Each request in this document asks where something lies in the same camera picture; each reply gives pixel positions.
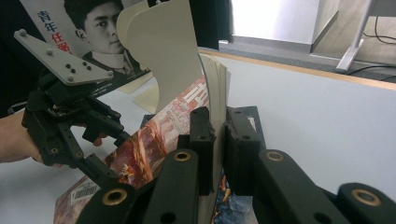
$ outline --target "black mechanical clamp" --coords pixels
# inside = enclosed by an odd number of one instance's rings
[[[86,159],[72,125],[86,127],[83,138],[93,142],[100,133],[116,138],[120,146],[130,137],[120,124],[120,114],[90,96],[94,84],[64,85],[47,73],[39,79],[38,89],[29,94],[22,125],[38,147],[44,164],[67,164],[80,169],[98,186],[117,181],[117,175],[95,154]]]
[[[190,135],[179,137],[157,179],[141,189],[105,186],[93,195],[78,223],[196,223],[198,197],[213,189],[214,141],[208,109],[193,110]]]

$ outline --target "white surface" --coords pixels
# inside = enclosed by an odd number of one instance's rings
[[[233,74],[229,106],[259,108],[268,148],[289,153],[317,185],[332,192],[356,181],[396,200],[396,91],[218,60]],[[132,99],[154,82],[131,95],[114,91],[101,98],[121,112],[129,133],[147,114]],[[101,159],[115,148],[111,138],[99,148],[79,142],[86,155],[96,152]],[[79,170],[32,160],[0,163],[0,223],[52,223],[55,200],[81,177]]]
[[[218,60],[233,74],[228,105],[258,107],[267,148],[333,193],[361,182],[396,201],[396,91]]]
[[[339,0],[232,0],[232,34],[311,45]]]

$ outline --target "man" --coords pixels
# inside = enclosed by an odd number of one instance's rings
[[[126,84],[144,74],[117,36],[121,0],[65,0],[64,9],[77,28],[78,38],[92,47],[82,59],[114,71],[113,85]]]

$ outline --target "barcode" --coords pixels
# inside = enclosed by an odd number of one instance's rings
[[[90,187],[87,189],[79,190],[79,191],[77,191],[74,199],[76,200],[76,199],[83,198],[88,195],[93,195],[96,192],[96,189],[97,189],[97,186],[93,186],[93,187]]]

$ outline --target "wooden edge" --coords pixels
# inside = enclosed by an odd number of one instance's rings
[[[396,84],[394,84],[394,83],[371,80],[371,79],[363,78],[363,77],[350,77],[350,76],[346,76],[346,75],[342,75],[342,74],[323,72],[323,71],[314,70],[314,69],[310,69],[310,68],[297,67],[297,66],[287,65],[287,64],[282,64],[282,63],[271,63],[271,62],[262,61],[262,60],[258,60],[258,59],[250,59],[250,58],[220,53],[220,52],[206,50],[206,49],[199,49],[198,51],[200,53],[209,54],[209,55],[226,58],[226,59],[237,60],[237,61],[241,61],[244,63],[255,63],[255,64],[259,64],[259,65],[280,68],[280,69],[286,69],[286,70],[299,72],[299,73],[305,73],[305,74],[314,75],[314,76],[318,76],[318,77],[328,77],[328,78],[333,78],[333,79],[337,79],[337,80],[359,83],[359,84],[366,85],[366,86],[372,86],[372,87],[387,89],[387,90],[391,90],[391,91],[396,91]]]

